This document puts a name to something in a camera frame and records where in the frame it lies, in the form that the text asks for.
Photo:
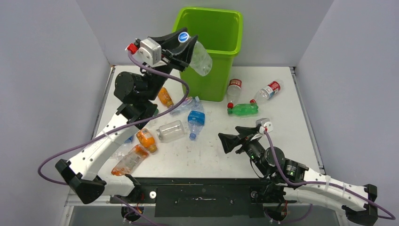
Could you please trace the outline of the green plastic bottle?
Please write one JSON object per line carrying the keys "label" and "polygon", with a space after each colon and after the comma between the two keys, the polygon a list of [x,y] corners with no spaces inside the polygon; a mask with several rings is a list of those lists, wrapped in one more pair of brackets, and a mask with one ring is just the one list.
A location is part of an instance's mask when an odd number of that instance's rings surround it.
{"label": "green plastic bottle", "polygon": [[247,117],[258,114],[259,106],[256,103],[238,104],[233,108],[227,109],[229,116]]}

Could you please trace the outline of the crushed light blue label bottle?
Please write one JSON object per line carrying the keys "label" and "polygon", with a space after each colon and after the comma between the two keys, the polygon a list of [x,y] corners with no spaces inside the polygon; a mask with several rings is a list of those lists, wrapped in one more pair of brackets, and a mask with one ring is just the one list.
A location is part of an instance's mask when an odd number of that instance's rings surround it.
{"label": "crushed light blue label bottle", "polygon": [[202,104],[196,104],[190,111],[188,118],[188,126],[190,130],[189,139],[194,141],[205,125],[205,113]]}

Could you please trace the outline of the clear jar silver lid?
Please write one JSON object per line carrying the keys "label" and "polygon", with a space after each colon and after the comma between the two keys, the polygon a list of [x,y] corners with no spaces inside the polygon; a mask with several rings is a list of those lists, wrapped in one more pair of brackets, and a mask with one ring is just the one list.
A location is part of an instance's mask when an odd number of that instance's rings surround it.
{"label": "clear jar silver lid", "polygon": [[183,124],[180,120],[160,126],[156,134],[162,143],[169,143],[182,138],[185,135]]}

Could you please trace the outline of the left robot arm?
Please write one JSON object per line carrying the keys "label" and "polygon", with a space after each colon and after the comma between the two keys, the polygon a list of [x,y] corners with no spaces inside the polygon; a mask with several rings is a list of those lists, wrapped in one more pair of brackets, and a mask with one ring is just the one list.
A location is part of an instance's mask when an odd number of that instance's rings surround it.
{"label": "left robot arm", "polygon": [[116,76],[114,95],[121,105],[102,132],[78,146],[78,154],[55,165],[84,204],[103,195],[122,196],[129,203],[140,198],[133,177],[113,175],[106,162],[129,137],[158,116],[153,101],[171,78],[172,70],[182,72],[189,66],[197,40],[198,36],[190,36],[184,27],[161,37],[136,39],[128,45],[128,57],[140,72],[120,72]]}

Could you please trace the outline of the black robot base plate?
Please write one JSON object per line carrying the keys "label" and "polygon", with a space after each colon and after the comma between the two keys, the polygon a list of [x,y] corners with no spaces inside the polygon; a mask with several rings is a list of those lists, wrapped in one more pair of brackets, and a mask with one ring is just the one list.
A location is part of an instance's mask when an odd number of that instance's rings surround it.
{"label": "black robot base plate", "polygon": [[258,178],[136,178],[125,196],[110,198],[112,204],[155,206],[156,217],[261,218],[264,207],[283,209],[283,188]]}

